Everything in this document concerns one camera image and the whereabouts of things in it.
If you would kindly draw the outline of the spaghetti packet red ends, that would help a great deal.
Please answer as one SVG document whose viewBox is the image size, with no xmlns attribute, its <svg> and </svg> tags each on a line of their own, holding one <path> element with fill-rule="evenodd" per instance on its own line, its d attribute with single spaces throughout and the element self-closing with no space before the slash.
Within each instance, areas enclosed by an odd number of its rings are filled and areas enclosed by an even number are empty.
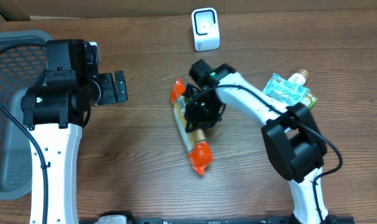
<svg viewBox="0 0 377 224">
<path fill-rule="evenodd" d="M 170 103 L 191 166 L 197 174 L 204 175 L 207 167 L 213 162 L 213 154 L 202 129 L 197 128 L 189 133 L 185 130 L 188 125 L 184 117 L 187 104 L 183 96 L 185 90 L 182 79 L 178 78 L 170 93 Z"/>
</svg>

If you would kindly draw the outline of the teal snack packet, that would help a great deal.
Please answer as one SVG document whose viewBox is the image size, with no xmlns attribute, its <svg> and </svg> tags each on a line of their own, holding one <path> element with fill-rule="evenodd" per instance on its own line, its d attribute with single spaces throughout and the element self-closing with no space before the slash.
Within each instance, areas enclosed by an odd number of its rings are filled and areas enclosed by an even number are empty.
<svg viewBox="0 0 377 224">
<path fill-rule="evenodd" d="M 308 91 L 307 87 L 291 83 L 276 73 L 273 73 L 263 89 L 265 95 L 286 103 L 289 106 L 300 103 Z"/>
</svg>

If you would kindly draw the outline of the white tube gold cap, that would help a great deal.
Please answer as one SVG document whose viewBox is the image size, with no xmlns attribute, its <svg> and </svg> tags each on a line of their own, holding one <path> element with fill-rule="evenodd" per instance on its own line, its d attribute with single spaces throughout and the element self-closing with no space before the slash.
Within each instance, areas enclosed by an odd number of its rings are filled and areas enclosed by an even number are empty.
<svg viewBox="0 0 377 224">
<path fill-rule="evenodd" d="M 287 81 L 304 86 L 309 79 L 309 72 L 305 69 L 299 69 L 294 74 L 292 74 Z"/>
</svg>

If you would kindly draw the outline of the green drink carton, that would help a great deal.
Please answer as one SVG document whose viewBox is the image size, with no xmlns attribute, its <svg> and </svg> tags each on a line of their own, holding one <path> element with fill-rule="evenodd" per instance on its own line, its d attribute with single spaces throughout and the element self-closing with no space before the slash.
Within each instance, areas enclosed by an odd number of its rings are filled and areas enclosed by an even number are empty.
<svg viewBox="0 0 377 224">
<path fill-rule="evenodd" d="M 301 103 L 311 110 L 315 106 L 317 101 L 318 98 L 314 94 L 312 94 L 310 90 L 307 90 Z"/>
</svg>

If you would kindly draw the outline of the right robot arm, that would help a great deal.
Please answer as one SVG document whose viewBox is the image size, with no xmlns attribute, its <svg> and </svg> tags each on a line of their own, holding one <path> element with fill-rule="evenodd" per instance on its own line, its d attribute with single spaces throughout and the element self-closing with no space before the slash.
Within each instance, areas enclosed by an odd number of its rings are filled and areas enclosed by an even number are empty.
<svg viewBox="0 0 377 224">
<path fill-rule="evenodd" d="M 327 148 L 308 107 L 289 106 L 265 95 L 226 63 L 212 68 L 199 60 L 189 75 L 196 84 L 187 85 L 184 93 L 185 131 L 213 127 L 226 106 L 238 109 L 261 128 L 270 163 L 289 182 L 294 221 L 326 223 L 320 175 Z"/>
</svg>

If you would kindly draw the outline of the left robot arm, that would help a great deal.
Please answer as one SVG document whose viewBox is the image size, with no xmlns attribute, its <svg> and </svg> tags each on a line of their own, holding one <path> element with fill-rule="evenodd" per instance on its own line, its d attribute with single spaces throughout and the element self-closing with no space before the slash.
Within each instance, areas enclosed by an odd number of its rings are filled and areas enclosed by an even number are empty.
<svg viewBox="0 0 377 224">
<path fill-rule="evenodd" d="M 77 155 L 94 106 L 128 100 L 124 72 L 100 73 L 100 48 L 49 40 L 47 67 L 21 99 L 32 159 L 31 223 L 78 223 Z"/>
</svg>

